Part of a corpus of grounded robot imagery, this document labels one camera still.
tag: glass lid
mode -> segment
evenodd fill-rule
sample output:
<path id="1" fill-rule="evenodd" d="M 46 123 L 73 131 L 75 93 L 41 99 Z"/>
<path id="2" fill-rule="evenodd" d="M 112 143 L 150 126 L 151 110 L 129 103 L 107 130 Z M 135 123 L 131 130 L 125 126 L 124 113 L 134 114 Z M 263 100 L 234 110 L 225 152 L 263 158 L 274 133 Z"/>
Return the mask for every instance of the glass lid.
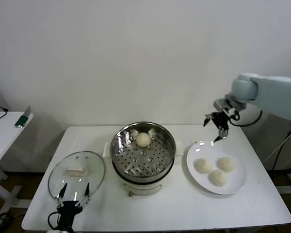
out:
<path id="1" fill-rule="evenodd" d="M 48 179 L 48 191 L 55 199 L 65 188 L 63 200 L 81 200 L 87 186 L 91 196 L 105 176 L 105 163 L 100 155 L 91 151 L 80 151 L 60 161 Z"/>

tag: floor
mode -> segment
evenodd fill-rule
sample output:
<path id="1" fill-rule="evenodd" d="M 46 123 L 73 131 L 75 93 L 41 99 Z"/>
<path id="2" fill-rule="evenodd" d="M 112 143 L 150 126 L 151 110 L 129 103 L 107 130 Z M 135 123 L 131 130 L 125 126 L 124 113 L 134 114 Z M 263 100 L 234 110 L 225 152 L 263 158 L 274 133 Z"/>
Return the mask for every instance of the floor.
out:
<path id="1" fill-rule="evenodd" d="M 32 199 L 39 183 L 42 179 L 42 174 L 8 174 L 9 178 L 6 181 L 1 181 L 0 184 L 8 191 L 11 191 L 14 185 L 21 185 L 22 189 L 18 195 L 21 199 Z M 280 175 L 273 178 L 275 185 L 289 185 L 290 180 L 285 175 Z M 282 195 L 282 198 L 291 212 L 291 194 Z M 21 222 L 24 217 L 24 209 L 11 209 L 10 214 L 16 216 L 13 218 L 12 224 L 3 233 L 33 233 L 24 231 L 21 228 Z M 223 233 L 224 231 L 208 231 L 211 233 Z M 291 233 L 291 223 L 288 225 L 264 227 L 257 231 L 258 233 Z"/>

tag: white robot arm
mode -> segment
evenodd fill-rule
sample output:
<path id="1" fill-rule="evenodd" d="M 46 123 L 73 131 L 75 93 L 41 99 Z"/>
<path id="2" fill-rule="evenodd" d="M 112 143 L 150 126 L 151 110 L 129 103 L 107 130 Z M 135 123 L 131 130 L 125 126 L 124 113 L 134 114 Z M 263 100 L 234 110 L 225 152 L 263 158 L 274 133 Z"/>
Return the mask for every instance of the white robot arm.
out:
<path id="1" fill-rule="evenodd" d="M 219 129 L 215 141 L 227 137 L 228 121 L 239 120 L 238 112 L 245 109 L 247 103 L 291 120 L 291 78 L 240 74 L 234 80 L 231 92 L 224 99 L 214 101 L 213 105 L 218 112 L 206 115 L 204 126 L 212 120 Z"/>

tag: white wall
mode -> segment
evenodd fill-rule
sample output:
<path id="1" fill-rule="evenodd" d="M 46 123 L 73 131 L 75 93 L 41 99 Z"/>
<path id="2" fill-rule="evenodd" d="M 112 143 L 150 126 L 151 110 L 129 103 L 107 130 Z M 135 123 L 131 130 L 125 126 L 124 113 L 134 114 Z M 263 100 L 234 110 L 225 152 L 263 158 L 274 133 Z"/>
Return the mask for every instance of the white wall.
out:
<path id="1" fill-rule="evenodd" d="M 245 71 L 291 77 L 291 0 L 0 0 L 0 101 L 35 113 L 6 169 L 43 171 L 70 125 L 201 123 Z"/>

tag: white table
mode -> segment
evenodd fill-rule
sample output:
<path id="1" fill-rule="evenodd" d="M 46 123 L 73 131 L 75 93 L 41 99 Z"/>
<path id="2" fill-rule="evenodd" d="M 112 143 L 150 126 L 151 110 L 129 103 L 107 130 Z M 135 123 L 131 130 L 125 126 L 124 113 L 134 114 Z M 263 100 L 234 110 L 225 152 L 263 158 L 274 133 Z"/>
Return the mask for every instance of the white table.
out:
<path id="1" fill-rule="evenodd" d="M 213 140 L 214 125 L 165 126 L 174 136 L 177 158 L 195 141 Z M 26 230 L 50 230 L 48 215 L 56 202 L 48 193 L 48 178 L 54 166 L 67 155 L 91 150 L 103 154 L 106 142 L 121 126 L 70 127 L 66 130 L 22 222 Z M 240 128 L 232 127 L 224 143 L 243 161 L 247 170 L 244 187 L 234 195 L 217 195 L 200 187 L 187 174 L 183 159 L 164 178 L 162 189 L 149 196 L 129 197 L 110 161 L 99 190 L 73 229 L 82 232 L 181 231 L 230 229 L 286 224 L 291 215 L 262 163 Z"/>
<path id="2" fill-rule="evenodd" d="M 16 128 L 14 125 L 17 120 L 23 115 L 24 112 L 8 112 L 3 118 L 0 119 L 0 160 L 14 143 L 24 128 Z M 33 114 L 30 115 L 27 123 L 31 121 Z M 0 181 L 6 180 L 7 175 L 0 169 Z M 20 200 L 16 196 L 19 193 L 21 186 L 14 186 L 11 192 L 0 186 L 0 198 L 5 200 L 3 207 L 0 210 L 0 214 L 8 212 L 11 207 L 15 208 L 28 208 L 31 200 Z"/>

